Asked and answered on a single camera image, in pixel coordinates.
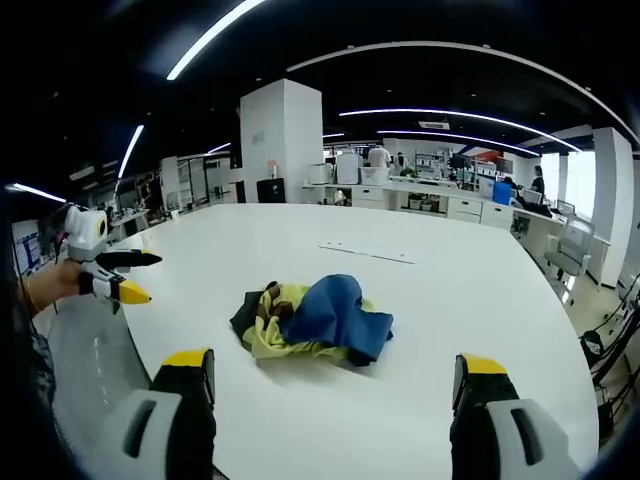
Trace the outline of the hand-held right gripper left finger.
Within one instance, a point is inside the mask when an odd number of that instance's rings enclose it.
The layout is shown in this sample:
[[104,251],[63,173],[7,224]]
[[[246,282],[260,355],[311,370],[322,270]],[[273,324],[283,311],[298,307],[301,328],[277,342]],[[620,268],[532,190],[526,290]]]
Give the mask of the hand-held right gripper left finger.
[[168,357],[146,389],[107,417],[97,442],[99,479],[211,479],[214,351]]

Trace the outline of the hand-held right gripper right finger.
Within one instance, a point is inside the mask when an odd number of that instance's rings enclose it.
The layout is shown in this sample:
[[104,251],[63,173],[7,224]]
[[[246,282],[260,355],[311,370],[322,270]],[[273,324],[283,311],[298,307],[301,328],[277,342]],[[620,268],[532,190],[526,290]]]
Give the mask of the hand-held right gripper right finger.
[[568,436],[534,400],[521,398],[498,362],[455,359],[449,430],[454,479],[578,479]]

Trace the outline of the person's left hand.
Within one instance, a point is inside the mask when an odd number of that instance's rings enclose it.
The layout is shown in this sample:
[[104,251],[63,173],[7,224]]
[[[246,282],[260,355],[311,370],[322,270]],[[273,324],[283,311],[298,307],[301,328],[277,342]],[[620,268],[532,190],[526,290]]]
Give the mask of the person's left hand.
[[82,265],[65,259],[48,264],[28,278],[28,293],[35,312],[40,312],[58,300],[79,295]]

